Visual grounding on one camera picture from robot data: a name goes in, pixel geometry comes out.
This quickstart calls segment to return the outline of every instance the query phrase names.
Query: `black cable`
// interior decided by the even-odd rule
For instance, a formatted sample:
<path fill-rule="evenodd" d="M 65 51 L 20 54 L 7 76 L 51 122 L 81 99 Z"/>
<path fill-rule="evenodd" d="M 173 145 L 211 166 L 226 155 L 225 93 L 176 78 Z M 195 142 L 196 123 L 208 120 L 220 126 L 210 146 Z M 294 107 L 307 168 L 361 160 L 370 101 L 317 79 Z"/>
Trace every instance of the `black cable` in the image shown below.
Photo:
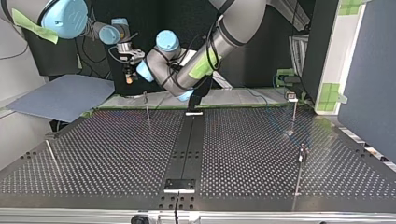
<path fill-rule="evenodd" d="M 191 50 L 191 48 L 192 48 L 192 45 L 194 44 L 194 42 L 197 40 L 197 38 L 198 37 L 200 37 L 200 36 L 204 36 L 204 35 L 196 35 L 193 39 L 192 39 L 192 41 L 190 42 L 190 44 L 189 44 L 189 46 L 186 48 L 186 51 L 184 51 L 184 53 L 182 53 L 180 56 L 178 56 L 177 58 L 175 58 L 175 59 L 173 59 L 173 60 L 171 60 L 171 61 L 169 61 L 169 60 L 167 60 L 167 58 L 166 57 L 164 57 L 164 55 L 161 53 L 161 55 L 165 58 L 165 60 L 168 62 L 168 77 L 166 78 L 166 80 L 161 84 L 161 87 L 163 88 L 163 86 L 169 81 L 169 79 L 171 79 L 172 78 L 172 80 L 174 81 L 174 83 L 180 88 L 180 89 L 182 89 L 183 91 L 191 91 L 191 90 L 196 90 L 196 89 L 198 89 L 199 87 L 201 87 L 202 85 L 200 85 L 199 87 L 197 87 L 197 88 L 184 88 L 184 87 L 182 87 L 179 83 L 178 83 L 178 81 L 177 81 L 177 79 L 174 77 L 174 75 L 176 74 L 176 71 L 174 70 L 174 71 L 172 71 L 172 68 L 171 68 L 171 66 L 172 65 L 176 65 L 176 66 L 180 66 L 180 64 L 184 61 L 184 59 L 187 57 L 187 54 L 188 54 L 188 52 Z"/>
<path fill-rule="evenodd" d="M 219 71 L 219 69 L 220 69 L 219 54 L 218 54 L 216 45 L 213 40 L 213 28 L 215 26 L 216 26 L 216 22 L 213 23 L 212 26 L 210 27 L 209 33 L 207 34 L 207 38 L 206 38 L 206 58 L 207 58 L 207 61 L 209 62 L 210 68 L 214 72 Z M 212 48 L 213 53 L 215 54 L 215 57 L 216 57 L 215 64 L 212 63 L 212 59 L 210 58 L 210 48 Z"/>
<path fill-rule="evenodd" d="M 175 223 L 176 224 L 178 224 L 177 206 L 178 206 L 178 196 L 179 195 L 180 195 L 180 193 L 177 195 L 176 205 L 175 205 Z"/>
<path fill-rule="evenodd" d="M 77 53 L 78 53 L 78 55 L 80 55 L 80 53 L 79 53 L 79 47 L 78 47 L 78 42 L 77 42 L 76 39 L 75 39 L 75 45 L 76 45 Z M 104 77 L 102 77 L 98 72 L 96 72 L 96 71 L 92 68 L 92 66 L 91 66 L 89 63 L 87 63 L 86 61 L 84 61 L 84 59 L 82 59 L 81 56 L 79 56 L 79 59 L 81 60 L 82 63 L 84 63 L 85 65 L 87 65 L 87 66 L 90 68 L 90 70 L 91 70 L 91 72 L 90 72 L 90 74 L 89 74 L 90 77 L 92 76 L 93 73 L 95 73 L 99 78 L 101 78 L 101 79 L 104 78 Z"/>
<path fill-rule="evenodd" d="M 88 14 L 89 18 L 92 15 L 92 11 L 93 11 L 93 0 L 91 1 L 91 5 L 90 5 L 90 11 L 89 11 L 89 14 Z M 107 58 L 107 56 L 105 56 L 103 59 L 98 60 L 98 61 L 92 59 L 91 56 L 85 50 L 85 43 L 86 43 L 85 41 L 86 41 L 86 39 L 87 39 L 87 36 L 84 35 L 84 37 L 82 38 L 82 46 L 81 46 L 82 52 L 85 54 L 87 59 L 90 60 L 92 63 L 102 63 Z"/>
<path fill-rule="evenodd" d="M 26 51 L 27 51 L 28 49 L 29 49 L 29 44 L 26 43 L 26 47 L 25 47 L 25 49 L 23 50 L 23 52 L 21 52 L 21 53 L 19 53 L 19 54 L 16 54 L 16 55 L 13 55 L 13 56 L 0 58 L 0 61 L 1 61 L 1 60 L 13 59 L 13 58 L 19 57 L 19 56 L 21 56 L 22 54 L 26 53 Z"/>
<path fill-rule="evenodd" d="M 44 9 L 41 11 L 40 15 L 38 16 L 37 19 L 37 24 L 39 26 L 41 26 L 41 23 L 43 21 L 44 16 L 47 14 L 47 12 L 55 5 L 59 2 L 59 0 L 52 0 L 50 1 L 45 7 Z"/>
<path fill-rule="evenodd" d="M 295 6 L 294 12 L 293 12 L 293 19 L 292 19 L 292 21 L 291 21 L 291 39 L 294 38 L 294 23 L 295 23 L 295 20 L 296 20 L 296 15 L 297 15 L 298 6 L 299 6 L 299 0 L 296 0 L 296 6 Z M 303 79 L 301 78 L 301 74 L 299 74 L 299 71 L 298 71 L 298 69 L 297 69 L 297 60 L 296 60 L 296 57 L 295 57 L 295 49 L 294 49 L 294 44 L 292 43 L 292 41 L 291 41 L 291 53 L 292 53 L 292 55 L 293 55 L 292 58 L 293 58 L 293 60 L 294 60 L 295 66 L 296 66 L 297 77 L 301 80 L 301 85 L 303 86 L 304 91 L 306 92 L 306 94 L 309 96 L 309 98 L 311 99 L 311 101 L 312 101 L 312 102 L 314 103 L 314 105 L 315 105 L 315 104 L 316 104 L 316 103 L 315 103 L 315 100 L 314 100 L 313 97 L 311 97 L 311 96 L 309 95 L 308 91 L 306 90 L 306 87 L 305 87 L 305 84 L 304 84 L 304 82 L 303 82 Z"/>

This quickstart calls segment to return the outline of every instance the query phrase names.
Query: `metal bracket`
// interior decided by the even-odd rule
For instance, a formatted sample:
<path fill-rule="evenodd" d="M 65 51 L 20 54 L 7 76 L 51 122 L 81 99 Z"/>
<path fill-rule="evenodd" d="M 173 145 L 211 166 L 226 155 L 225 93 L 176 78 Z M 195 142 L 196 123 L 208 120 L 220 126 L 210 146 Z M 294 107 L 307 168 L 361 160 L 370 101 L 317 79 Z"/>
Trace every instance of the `metal bracket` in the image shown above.
<path fill-rule="evenodd" d="M 194 179 L 167 179 L 164 193 L 180 193 L 192 194 L 195 193 L 195 180 Z"/>
<path fill-rule="evenodd" d="M 274 7 L 290 23 L 293 22 L 294 9 L 295 9 L 296 4 L 297 4 L 297 0 L 268 0 L 267 1 L 267 5 Z M 297 8 L 297 13 L 295 15 L 294 27 L 298 31 L 302 31 L 305 28 L 305 26 L 307 24 L 309 24 L 309 22 L 311 22 L 311 20 L 309 20 L 309 17 L 305 14 L 303 9 L 299 5 Z"/>

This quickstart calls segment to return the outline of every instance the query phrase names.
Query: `green sticky note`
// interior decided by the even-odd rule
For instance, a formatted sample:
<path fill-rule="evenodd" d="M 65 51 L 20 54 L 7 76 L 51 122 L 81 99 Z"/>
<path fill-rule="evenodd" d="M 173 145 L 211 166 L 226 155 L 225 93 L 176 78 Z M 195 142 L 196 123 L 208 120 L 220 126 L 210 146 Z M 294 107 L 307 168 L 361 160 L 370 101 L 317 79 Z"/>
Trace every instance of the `green sticky note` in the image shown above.
<path fill-rule="evenodd" d="M 338 104 L 340 84 L 323 83 L 317 111 L 333 112 Z"/>
<path fill-rule="evenodd" d="M 17 9 L 12 8 L 12 19 L 15 25 L 23 27 L 54 44 L 58 43 L 58 34 L 55 31 L 36 25 Z"/>
<path fill-rule="evenodd" d="M 337 106 L 337 103 L 327 103 L 325 111 L 333 112 L 335 110 L 336 106 Z"/>
<path fill-rule="evenodd" d="M 211 49 L 209 51 L 210 61 L 212 63 L 216 63 L 216 54 Z M 204 76 L 210 76 L 213 74 L 213 69 L 210 66 L 209 60 L 207 59 L 207 55 L 202 56 L 200 61 L 194 66 L 194 68 L 189 72 L 190 77 L 195 79 L 201 79 Z"/>
<path fill-rule="evenodd" d="M 358 15 L 362 0 L 342 0 L 338 15 Z"/>

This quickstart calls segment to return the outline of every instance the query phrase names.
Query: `thin metal rod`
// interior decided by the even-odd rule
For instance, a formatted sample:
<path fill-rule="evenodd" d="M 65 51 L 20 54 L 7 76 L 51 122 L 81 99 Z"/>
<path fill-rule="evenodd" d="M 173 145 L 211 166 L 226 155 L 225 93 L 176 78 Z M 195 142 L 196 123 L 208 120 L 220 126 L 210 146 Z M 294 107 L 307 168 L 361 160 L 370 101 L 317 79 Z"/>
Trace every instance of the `thin metal rod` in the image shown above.
<path fill-rule="evenodd" d="M 147 112 L 147 114 L 148 114 L 148 120 L 150 120 L 150 118 L 149 118 L 149 98 L 148 98 L 148 92 L 145 91 L 145 92 L 144 92 L 144 95 L 145 95 L 146 112 Z"/>
<path fill-rule="evenodd" d="M 49 149 L 49 153 L 50 153 L 51 157 L 52 157 L 54 160 L 56 160 L 55 155 L 53 154 L 53 151 L 52 151 L 52 147 L 51 147 L 51 145 L 50 145 L 50 141 L 49 141 L 49 140 L 46 140 L 46 144 L 47 144 L 47 147 L 48 147 L 48 149 Z"/>
<path fill-rule="evenodd" d="M 295 121 L 295 120 L 296 120 L 297 104 L 298 104 L 298 102 L 295 102 L 295 103 L 294 103 L 293 121 Z"/>

